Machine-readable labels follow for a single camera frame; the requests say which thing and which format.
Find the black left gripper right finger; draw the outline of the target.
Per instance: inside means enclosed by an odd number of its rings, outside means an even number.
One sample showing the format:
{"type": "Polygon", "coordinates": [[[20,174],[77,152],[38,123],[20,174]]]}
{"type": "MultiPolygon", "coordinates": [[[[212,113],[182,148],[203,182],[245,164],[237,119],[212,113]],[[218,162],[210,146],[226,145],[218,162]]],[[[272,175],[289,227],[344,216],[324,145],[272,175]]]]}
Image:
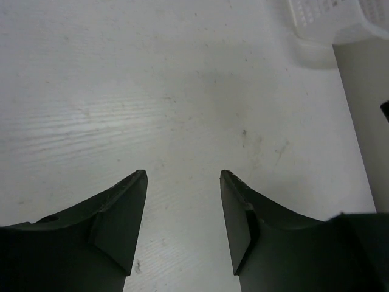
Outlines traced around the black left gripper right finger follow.
{"type": "Polygon", "coordinates": [[[243,291],[387,291],[388,214],[298,214],[220,176],[233,273],[243,291]]]}

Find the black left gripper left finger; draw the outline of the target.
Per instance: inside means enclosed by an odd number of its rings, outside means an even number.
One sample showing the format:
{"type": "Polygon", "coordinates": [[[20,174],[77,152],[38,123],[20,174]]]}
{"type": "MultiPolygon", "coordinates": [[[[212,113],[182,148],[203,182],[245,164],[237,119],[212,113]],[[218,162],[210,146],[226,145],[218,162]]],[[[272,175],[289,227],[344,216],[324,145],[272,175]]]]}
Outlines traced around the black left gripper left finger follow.
{"type": "Polygon", "coordinates": [[[109,189],[35,223],[1,228],[2,291],[122,291],[131,274],[148,177],[109,189]]]}

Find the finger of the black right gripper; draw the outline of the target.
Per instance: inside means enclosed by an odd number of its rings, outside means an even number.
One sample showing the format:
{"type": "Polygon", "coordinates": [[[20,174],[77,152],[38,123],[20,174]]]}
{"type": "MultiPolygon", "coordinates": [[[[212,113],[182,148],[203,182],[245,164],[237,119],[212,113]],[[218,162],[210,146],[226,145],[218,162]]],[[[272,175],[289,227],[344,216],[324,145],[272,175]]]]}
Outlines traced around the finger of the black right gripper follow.
{"type": "Polygon", "coordinates": [[[385,116],[386,120],[389,122],[389,100],[381,104],[380,109],[383,115],[385,116]]]}

